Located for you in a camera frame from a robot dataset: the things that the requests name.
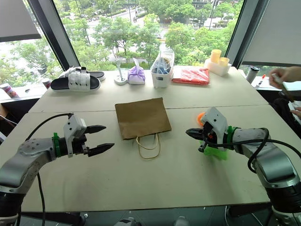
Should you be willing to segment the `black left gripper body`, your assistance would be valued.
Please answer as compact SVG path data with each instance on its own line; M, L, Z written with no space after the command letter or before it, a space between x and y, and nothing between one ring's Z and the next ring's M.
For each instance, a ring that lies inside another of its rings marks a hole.
M87 141L86 132L82 134L75 134L71 136L71 154L70 157L77 154L87 155L89 147L86 146L85 142Z

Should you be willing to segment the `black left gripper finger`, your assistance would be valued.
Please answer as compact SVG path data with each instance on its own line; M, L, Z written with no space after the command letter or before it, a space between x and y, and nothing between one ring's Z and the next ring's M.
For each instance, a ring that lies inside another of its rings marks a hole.
M101 153L106 152L110 148L112 148L115 144L114 143L105 143L98 145L97 147L90 148L87 152L88 157L92 157Z
M103 125L92 125L92 126L87 126L85 130L85 134L93 134L100 132L102 130L106 129L105 126Z

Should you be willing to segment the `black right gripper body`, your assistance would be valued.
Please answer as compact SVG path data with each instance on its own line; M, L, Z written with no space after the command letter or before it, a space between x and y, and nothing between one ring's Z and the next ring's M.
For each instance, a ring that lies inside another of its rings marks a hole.
M210 135L212 132L212 125L209 122L205 122L203 128L200 130L200 134L201 134L201 140L200 140L200 146L198 148L198 150L200 152L204 152L205 148L210 140Z

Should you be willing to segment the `person's bare hand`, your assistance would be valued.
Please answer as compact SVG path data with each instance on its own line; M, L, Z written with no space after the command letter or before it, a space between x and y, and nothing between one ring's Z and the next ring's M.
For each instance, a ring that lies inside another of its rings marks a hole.
M282 82L295 82L298 77L295 76L293 67L276 68L269 72L269 84L275 88L281 89L281 85L275 79L277 76Z

